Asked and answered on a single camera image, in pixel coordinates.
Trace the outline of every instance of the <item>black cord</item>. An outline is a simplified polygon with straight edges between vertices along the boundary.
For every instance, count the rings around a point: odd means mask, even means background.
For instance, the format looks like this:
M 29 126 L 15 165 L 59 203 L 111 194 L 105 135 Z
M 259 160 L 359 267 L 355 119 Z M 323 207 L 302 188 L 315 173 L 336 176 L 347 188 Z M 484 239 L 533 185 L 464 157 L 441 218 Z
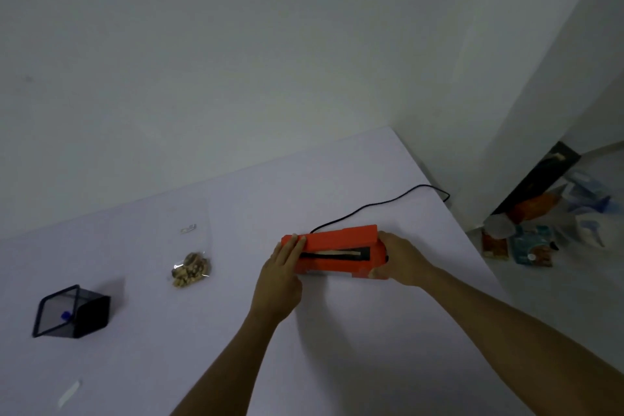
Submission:
M 414 186 L 413 188 L 411 188 L 411 189 L 407 190 L 407 191 L 406 191 L 406 192 L 404 192 L 402 195 L 397 196 L 397 197 L 396 197 L 396 198 L 394 198 L 394 199 L 390 199 L 389 201 L 383 201 L 383 202 L 374 202 L 374 203 L 372 203 L 372 204 L 367 204 L 367 205 L 365 205 L 365 206 L 362 206 L 362 207 L 360 207 L 359 209 L 357 209 L 357 210 L 353 211 L 351 214 L 347 214 L 347 215 L 346 215 L 346 216 L 344 216 L 344 217 L 340 217 L 340 219 L 336 219 L 335 221 L 328 222 L 327 224 L 323 224 L 322 226 L 318 226 L 317 228 L 312 229 L 312 231 L 311 231 L 310 233 L 311 233 L 311 234 L 313 234 L 313 233 L 314 233 L 314 232 L 316 232 L 318 229 L 323 229 L 323 227 L 327 227 L 327 226 L 330 226 L 330 225 L 335 224 L 335 223 L 337 223 L 337 222 L 344 221 L 345 219 L 348 219 L 348 218 L 349 218 L 349 217 L 351 217 L 352 215 L 357 214 L 357 213 L 358 213 L 358 212 L 360 212 L 362 209 L 365 209 L 365 208 L 367 208 L 367 207 L 370 207 L 370 206 L 380 206 L 380 205 L 382 205 L 382 204 L 387 204 L 387 203 L 389 203 L 389 202 L 396 201 L 397 199 L 401 199 L 401 198 L 402 198 L 403 196 L 405 196 L 406 194 L 409 194 L 410 192 L 414 191 L 415 189 L 421 188 L 421 187 L 423 187 L 423 186 L 424 186 L 424 187 L 426 187 L 426 188 L 432 188 L 432 189 L 434 189 L 434 190 L 436 190 L 436 191 L 438 191 L 438 192 L 441 192 L 441 193 L 443 193 L 443 194 L 446 194 L 446 198 L 442 199 L 442 202 L 446 202 L 446 201 L 448 201 L 448 199 L 450 198 L 450 194 L 449 194 L 448 192 L 444 191 L 443 189 L 437 188 L 437 187 L 432 186 L 432 185 L 430 185 L 430 184 L 419 184 L 418 186 Z

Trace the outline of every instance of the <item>pile of packages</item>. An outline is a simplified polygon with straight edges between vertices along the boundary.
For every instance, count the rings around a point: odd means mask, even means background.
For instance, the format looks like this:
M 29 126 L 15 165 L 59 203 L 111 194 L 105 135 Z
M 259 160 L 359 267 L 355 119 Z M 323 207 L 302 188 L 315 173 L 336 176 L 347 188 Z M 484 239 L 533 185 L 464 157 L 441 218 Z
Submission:
M 603 251 L 615 250 L 624 238 L 624 213 L 602 183 L 570 170 L 540 196 L 491 215 L 482 231 L 483 256 L 519 264 L 552 266 L 558 243 L 573 242 Z

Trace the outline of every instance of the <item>person's left arm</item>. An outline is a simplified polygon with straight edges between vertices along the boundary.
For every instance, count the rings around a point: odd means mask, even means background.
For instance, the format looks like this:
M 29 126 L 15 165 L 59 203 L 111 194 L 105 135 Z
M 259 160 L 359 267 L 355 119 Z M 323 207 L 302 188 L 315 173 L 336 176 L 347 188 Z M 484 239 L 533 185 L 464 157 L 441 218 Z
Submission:
M 245 415 L 262 359 L 277 328 L 301 301 L 294 265 L 305 245 L 293 235 L 278 243 L 260 272 L 243 325 L 171 416 Z

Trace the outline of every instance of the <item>person's left hand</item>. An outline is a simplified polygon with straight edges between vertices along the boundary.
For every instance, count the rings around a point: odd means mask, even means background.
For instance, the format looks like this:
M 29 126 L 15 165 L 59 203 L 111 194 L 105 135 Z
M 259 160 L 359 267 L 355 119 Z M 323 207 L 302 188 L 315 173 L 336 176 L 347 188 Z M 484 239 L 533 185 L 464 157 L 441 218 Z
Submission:
M 285 246 L 277 244 L 260 271 L 250 314 L 277 325 L 299 304 L 302 286 L 294 275 L 294 266 L 305 243 L 305 237 L 297 241 L 293 234 Z

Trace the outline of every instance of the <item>person's right arm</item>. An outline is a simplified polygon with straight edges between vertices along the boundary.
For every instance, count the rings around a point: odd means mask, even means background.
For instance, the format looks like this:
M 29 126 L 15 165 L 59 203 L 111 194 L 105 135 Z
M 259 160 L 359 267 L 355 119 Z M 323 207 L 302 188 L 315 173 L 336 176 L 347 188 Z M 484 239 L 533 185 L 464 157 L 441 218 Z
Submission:
M 379 232 L 389 261 L 371 278 L 420 286 L 537 415 L 624 413 L 624 375 L 541 321 L 436 268 L 406 239 Z

